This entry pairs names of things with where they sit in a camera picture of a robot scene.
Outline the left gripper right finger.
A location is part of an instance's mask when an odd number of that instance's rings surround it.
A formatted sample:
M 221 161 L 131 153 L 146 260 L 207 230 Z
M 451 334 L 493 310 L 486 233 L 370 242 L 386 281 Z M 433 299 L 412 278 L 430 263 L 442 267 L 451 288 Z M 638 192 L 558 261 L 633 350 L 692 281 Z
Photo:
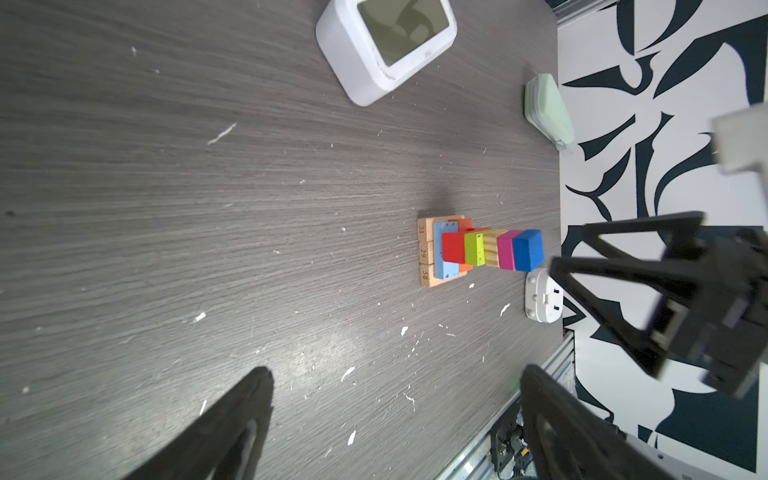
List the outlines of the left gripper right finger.
M 615 429 L 537 365 L 521 377 L 524 437 L 540 479 L 664 479 Z

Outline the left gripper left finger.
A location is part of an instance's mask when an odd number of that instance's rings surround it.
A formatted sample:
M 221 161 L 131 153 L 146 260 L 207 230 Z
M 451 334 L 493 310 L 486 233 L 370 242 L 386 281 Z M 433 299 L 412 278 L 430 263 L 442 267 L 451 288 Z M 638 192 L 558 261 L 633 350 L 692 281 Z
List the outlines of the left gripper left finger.
M 129 479 L 253 479 L 273 412 L 274 377 L 251 370 Z

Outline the blue cube block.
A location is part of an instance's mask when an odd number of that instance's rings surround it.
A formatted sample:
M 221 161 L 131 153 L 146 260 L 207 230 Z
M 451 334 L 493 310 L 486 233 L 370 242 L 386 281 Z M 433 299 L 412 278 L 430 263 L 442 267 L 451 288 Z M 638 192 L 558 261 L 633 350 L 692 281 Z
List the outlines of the blue cube block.
M 543 238 L 540 230 L 525 230 L 512 239 L 514 268 L 532 272 L 545 260 Z

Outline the magenta cube block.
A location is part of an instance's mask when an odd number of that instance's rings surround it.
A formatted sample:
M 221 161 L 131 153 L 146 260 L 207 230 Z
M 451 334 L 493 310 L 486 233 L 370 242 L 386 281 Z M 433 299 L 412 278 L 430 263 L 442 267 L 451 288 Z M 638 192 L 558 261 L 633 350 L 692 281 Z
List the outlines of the magenta cube block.
M 523 230 L 508 230 L 497 237 L 498 266 L 503 270 L 515 271 L 514 240 Z

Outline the small natural wood cube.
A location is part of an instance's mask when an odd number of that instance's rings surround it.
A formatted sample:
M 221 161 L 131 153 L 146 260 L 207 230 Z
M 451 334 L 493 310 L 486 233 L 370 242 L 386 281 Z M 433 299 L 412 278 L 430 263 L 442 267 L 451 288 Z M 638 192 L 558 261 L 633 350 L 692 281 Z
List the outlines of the small natural wood cube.
M 507 230 L 491 229 L 483 232 L 483 248 L 485 255 L 485 264 L 487 266 L 498 267 L 497 257 L 497 237 Z

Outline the lime green block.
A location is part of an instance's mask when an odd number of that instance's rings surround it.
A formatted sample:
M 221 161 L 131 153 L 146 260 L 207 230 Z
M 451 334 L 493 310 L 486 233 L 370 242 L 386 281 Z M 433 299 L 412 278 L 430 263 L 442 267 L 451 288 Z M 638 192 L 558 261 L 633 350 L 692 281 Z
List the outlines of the lime green block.
M 471 264 L 472 266 L 485 265 L 485 255 L 484 255 L 484 248 L 483 248 L 483 232 L 486 230 L 491 230 L 491 229 L 489 228 L 472 229 L 472 231 L 467 235 L 468 245 L 470 247 L 470 251 L 468 252 L 469 258 L 467 260 L 467 263 Z

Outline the red block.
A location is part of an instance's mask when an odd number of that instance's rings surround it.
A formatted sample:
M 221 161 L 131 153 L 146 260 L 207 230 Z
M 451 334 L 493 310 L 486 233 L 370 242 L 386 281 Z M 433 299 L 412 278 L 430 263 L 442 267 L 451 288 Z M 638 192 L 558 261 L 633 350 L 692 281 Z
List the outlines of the red block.
M 460 246 L 458 245 L 458 232 L 449 232 L 442 235 L 442 256 L 443 260 L 451 263 L 461 263 Z

